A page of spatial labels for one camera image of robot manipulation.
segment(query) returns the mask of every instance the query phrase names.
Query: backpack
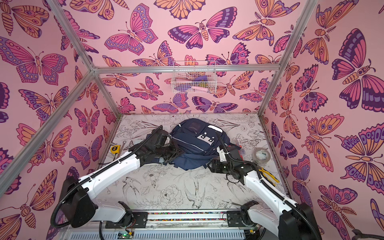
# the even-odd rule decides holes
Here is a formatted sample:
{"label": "backpack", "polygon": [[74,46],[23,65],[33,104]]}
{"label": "backpack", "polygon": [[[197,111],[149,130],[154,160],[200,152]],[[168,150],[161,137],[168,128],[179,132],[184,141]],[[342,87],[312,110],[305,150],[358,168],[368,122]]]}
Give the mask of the backpack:
{"label": "backpack", "polygon": [[226,145],[233,145],[221,128],[202,120],[192,118],[177,124],[170,135],[184,153],[170,163],[184,170],[206,167],[212,158],[218,156],[216,149],[221,143],[217,132]]}

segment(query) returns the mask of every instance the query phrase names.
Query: white wire basket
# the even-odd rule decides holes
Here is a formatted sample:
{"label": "white wire basket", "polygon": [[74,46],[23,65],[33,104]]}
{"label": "white wire basket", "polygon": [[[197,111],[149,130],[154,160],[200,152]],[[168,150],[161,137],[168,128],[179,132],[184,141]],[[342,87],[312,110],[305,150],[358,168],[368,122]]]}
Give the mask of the white wire basket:
{"label": "white wire basket", "polygon": [[174,61],[171,79],[172,92],[216,93],[216,62],[210,61],[210,65],[207,65],[208,61],[194,61],[196,65],[189,65],[187,69],[185,68],[186,63],[187,61]]}

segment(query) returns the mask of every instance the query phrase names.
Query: purple object in basket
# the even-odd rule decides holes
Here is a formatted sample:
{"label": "purple object in basket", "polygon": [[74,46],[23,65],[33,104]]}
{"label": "purple object in basket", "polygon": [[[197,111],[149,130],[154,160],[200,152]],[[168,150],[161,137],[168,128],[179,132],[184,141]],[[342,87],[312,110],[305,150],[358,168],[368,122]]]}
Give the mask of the purple object in basket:
{"label": "purple object in basket", "polygon": [[193,81],[194,82],[207,82],[208,78],[206,75],[204,75],[204,76],[200,76],[200,77],[195,78]]}

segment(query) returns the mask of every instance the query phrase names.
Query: tape measure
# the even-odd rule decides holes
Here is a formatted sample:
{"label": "tape measure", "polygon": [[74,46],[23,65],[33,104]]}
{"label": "tape measure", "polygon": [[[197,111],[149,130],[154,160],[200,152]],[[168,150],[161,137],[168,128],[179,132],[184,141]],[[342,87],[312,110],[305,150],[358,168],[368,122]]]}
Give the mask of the tape measure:
{"label": "tape measure", "polygon": [[120,145],[113,145],[111,147],[111,153],[112,154],[118,154],[120,152]]}

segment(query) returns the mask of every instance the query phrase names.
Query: bird drawing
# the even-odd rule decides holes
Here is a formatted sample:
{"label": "bird drawing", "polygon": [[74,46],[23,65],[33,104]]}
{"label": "bird drawing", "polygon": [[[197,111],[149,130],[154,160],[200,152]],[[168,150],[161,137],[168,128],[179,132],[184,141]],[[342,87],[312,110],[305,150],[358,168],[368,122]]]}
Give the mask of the bird drawing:
{"label": "bird drawing", "polygon": [[133,192],[135,193],[135,196],[136,196],[136,192],[139,193],[139,190],[133,185],[133,182],[137,182],[141,185],[141,183],[136,179],[131,177],[126,177],[124,180],[122,180],[122,182],[125,183],[125,185],[122,187],[122,193],[124,194],[124,197],[126,200],[127,200],[127,191],[129,187],[133,190]]}
{"label": "bird drawing", "polygon": [[193,209],[199,209],[201,207],[201,205],[203,204],[204,195],[205,195],[205,188],[204,188],[203,196],[200,197],[199,182],[197,182],[197,186],[196,186],[195,181],[194,181],[194,184],[195,184],[195,194],[192,194],[188,191],[187,187],[185,186],[185,182],[184,182],[184,190],[185,190],[185,194],[187,195],[188,200],[193,202],[192,208]]}

